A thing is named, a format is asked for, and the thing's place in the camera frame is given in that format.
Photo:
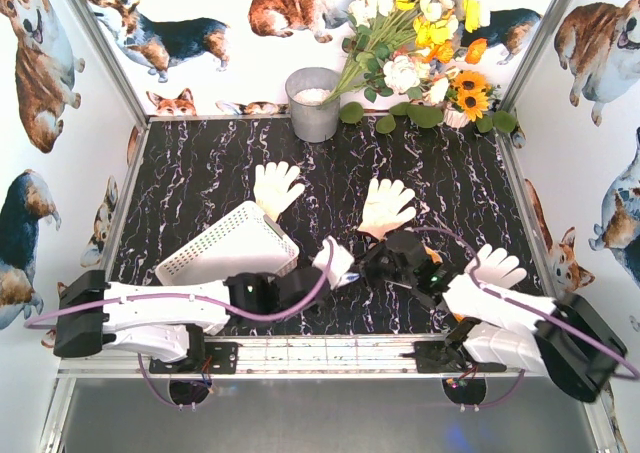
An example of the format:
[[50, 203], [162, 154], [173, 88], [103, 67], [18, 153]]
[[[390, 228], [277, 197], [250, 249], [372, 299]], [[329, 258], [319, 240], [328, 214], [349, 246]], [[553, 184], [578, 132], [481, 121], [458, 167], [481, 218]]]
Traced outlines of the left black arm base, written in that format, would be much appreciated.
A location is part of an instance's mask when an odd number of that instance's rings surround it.
[[189, 352], [185, 359], [174, 363], [151, 359], [148, 371], [152, 374], [235, 374], [238, 349], [237, 342], [205, 342], [198, 352]]

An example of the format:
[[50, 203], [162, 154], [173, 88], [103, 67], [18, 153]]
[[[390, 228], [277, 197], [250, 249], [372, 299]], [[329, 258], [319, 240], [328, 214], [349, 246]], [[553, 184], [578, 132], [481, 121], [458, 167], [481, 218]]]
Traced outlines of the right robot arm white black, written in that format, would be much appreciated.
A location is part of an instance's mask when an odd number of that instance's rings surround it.
[[562, 299], [514, 290], [526, 274], [517, 258], [484, 246], [460, 272], [428, 253], [418, 233], [401, 230], [358, 263], [368, 285], [404, 287], [428, 307], [445, 307], [457, 321], [436, 359], [461, 367], [502, 365], [547, 376], [570, 397], [592, 403], [619, 366], [639, 371], [627, 348], [581, 296]]

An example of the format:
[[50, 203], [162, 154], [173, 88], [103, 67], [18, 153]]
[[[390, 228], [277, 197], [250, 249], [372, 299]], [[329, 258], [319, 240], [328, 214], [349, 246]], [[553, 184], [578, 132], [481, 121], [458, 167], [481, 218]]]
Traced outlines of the blue dotted work glove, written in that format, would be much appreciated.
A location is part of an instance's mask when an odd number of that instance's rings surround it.
[[352, 270], [354, 262], [354, 257], [344, 246], [332, 236], [327, 236], [312, 266], [321, 271], [328, 270], [327, 279], [330, 288], [335, 290], [360, 278], [360, 274]]

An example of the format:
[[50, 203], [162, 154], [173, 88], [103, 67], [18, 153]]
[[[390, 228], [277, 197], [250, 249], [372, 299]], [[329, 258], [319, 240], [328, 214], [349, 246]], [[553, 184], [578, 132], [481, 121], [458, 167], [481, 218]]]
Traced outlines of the yellow dotted work glove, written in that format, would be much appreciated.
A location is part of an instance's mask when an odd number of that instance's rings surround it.
[[[440, 254], [437, 251], [429, 248], [426, 244], [422, 244], [422, 246], [424, 247], [424, 250], [425, 250], [426, 254], [430, 257], [431, 261], [434, 264], [442, 264], [443, 263], [443, 259], [442, 259], [442, 257], [440, 256]], [[385, 245], [384, 242], [379, 242], [376, 245], [371, 246], [370, 250], [373, 250], [375, 248], [380, 249], [383, 253], [387, 253], [387, 252], [390, 251], [390, 249]]]

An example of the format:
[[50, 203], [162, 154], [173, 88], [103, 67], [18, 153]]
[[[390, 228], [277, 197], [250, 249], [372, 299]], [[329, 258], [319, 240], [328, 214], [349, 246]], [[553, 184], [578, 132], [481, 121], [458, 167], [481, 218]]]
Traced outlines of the white perforated storage basket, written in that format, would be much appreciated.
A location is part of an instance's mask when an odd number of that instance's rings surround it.
[[245, 201], [163, 260], [164, 286], [225, 280], [240, 273], [282, 276], [297, 266], [299, 247], [253, 201]]

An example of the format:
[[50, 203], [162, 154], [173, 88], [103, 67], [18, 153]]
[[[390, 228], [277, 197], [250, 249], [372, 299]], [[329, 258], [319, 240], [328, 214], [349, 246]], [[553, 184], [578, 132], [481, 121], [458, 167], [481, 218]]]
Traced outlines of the cream glove red cuff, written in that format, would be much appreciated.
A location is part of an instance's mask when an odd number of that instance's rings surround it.
[[416, 209], [409, 205], [414, 197], [414, 190], [406, 188], [401, 180], [372, 178], [357, 230], [382, 240], [415, 217]]

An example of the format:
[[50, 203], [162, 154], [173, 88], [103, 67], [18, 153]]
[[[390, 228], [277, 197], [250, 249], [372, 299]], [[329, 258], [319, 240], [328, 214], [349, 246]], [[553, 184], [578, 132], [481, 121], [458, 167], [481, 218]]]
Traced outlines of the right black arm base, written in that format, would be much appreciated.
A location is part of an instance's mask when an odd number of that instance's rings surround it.
[[507, 367], [500, 363], [481, 363], [471, 358], [462, 347], [444, 341], [417, 341], [408, 354], [415, 361], [418, 373], [502, 373]]

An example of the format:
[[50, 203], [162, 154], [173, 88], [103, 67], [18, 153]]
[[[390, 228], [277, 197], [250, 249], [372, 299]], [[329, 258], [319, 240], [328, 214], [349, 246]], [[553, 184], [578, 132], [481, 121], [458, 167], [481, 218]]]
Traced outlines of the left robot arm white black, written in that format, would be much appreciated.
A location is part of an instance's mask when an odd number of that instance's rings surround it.
[[241, 273], [197, 285], [136, 286], [92, 270], [60, 297], [53, 352], [82, 358], [122, 349], [177, 362], [197, 347], [189, 327], [215, 334], [236, 320], [285, 320], [328, 293], [332, 279], [328, 268], [306, 267], [284, 276]]

